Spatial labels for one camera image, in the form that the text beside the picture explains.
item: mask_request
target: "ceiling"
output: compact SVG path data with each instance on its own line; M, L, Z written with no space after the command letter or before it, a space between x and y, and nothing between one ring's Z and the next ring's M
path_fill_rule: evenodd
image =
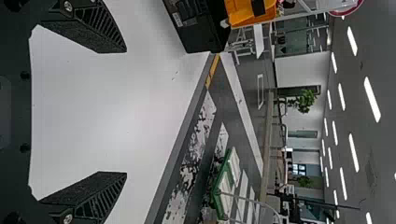
M340 204L361 209L360 212L340 210L341 218L335 223L366 223L367 213L370 213L374 224L396 222L396 213L393 212L396 207L396 150L392 147L393 126L396 124L392 115L396 110L393 99L396 83L393 52L396 48L391 41L396 35L395 14L396 4L389 0L365 1L356 13L344 21L335 21L332 52L338 69L335 74L331 66L328 86L332 110L327 104L325 111L329 136L323 135L326 149L332 149L333 169L330 169L327 153L323 162L329 169L330 187L325 188L325 198L327 203L334 203L333 191L336 190ZM358 45L356 56L349 45L348 26ZM379 122L375 121L364 89L366 77L381 112ZM341 107L339 83L346 101L345 111ZM334 140L333 121L338 145ZM360 164L358 172L348 141L350 134L353 135ZM343 196L340 167L345 174L347 200Z

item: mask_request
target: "ceiling light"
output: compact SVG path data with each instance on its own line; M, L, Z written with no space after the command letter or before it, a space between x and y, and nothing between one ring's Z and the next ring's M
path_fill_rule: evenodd
M327 100L329 102L329 108L332 110L332 97L330 96L330 91L327 90Z
M326 186L328 188L330 186L330 183L329 183L329 172L327 172L327 167L324 168L324 174L326 175Z
M324 131L326 131L326 137L329 136L329 130L327 129L327 120L324 118Z
M344 179L344 169L342 167L340 168L340 176L341 176L341 185L343 187L344 199L346 201L347 200L347 186L346 186L346 181Z
M332 44L332 37L327 33L327 45L330 46Z
M379 111L378 104L376 103L373 88L370 84L370 80L368 77L364 79L364 89L366 89L367 97L369 98L370 106L373 110L375 121L378 123L379 120L381 119L381 112Z
M337 136L337 129L335 128L335 122L332 121L332 135L334 135L334 143L338 146L338 136Z
M332 67L334 68L334 73L337 74L337 61L335 60L334 52L332 52Z
M347 33L347 38L349 39L350 47L352 47L353 55L356 56L358 54L358 45L356 45L355 36L353 36L350 26L347 27L346 33Z
M373 221L371 220L371 215L370 213L366 214L366 219L367 219L367 224L373 224Z
M341 86L341 83L338 83L338 93L340 94L340 100L341 100L341 107L343 107L343 110L346 110L346 102L344 99L344 93L343 93L343 87Z
M322 150L323 150L323 157L326 157L326 148L324 147L324 140L322 139Z
M330 169L332 170L332 149L328 148L329 150L329 162L330 162Z
M334 204L338 206L337 190L333 190L332 194L334 195Z
M323 159L320 157L320 171L323 173Z
M357 173L359 171L359 161L358 161L358 156L356 155L356 148L355 148L355 143L353 141L352 133L349 134L349 146L352 152L352 159L353 159L353 164L355 165L355 171Z

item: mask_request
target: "orange panel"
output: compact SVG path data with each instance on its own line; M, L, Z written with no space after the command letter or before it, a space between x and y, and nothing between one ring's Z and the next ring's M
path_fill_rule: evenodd
M275 17L276 17L276 5L273 5L271 8L266 9L265 15L262 15L260 17L254 17L253 15L252 17L247 18L246 20L243 21L232 23L231 20L229 20L229 22L233 28L238 28L240 26L253 25L254 23L257 22L271 21Z
M261 21L269 21L276 17L276 0L262 0L265 3L265 14L259 17L254 17L250 1L224 0L229 23L233 28Z

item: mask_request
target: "white wall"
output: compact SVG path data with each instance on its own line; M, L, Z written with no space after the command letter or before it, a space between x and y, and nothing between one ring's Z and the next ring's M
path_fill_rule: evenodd
M290 131L318 131L318 139L289 138L288 147L320 149L330 55L329 51L325 51L276 59L276 78L279 87L321 86L321 95L308 114L289 108L288 115L283 118Z

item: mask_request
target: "yellow stripe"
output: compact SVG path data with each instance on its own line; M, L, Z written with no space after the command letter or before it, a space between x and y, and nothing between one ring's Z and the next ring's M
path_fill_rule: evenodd
M206 88L209 89L210 83L212 83L212 78L215 75L216 68L219 64L220 55L216 54L215 59L213 60L212 66L210 66L209 76L206 78Z

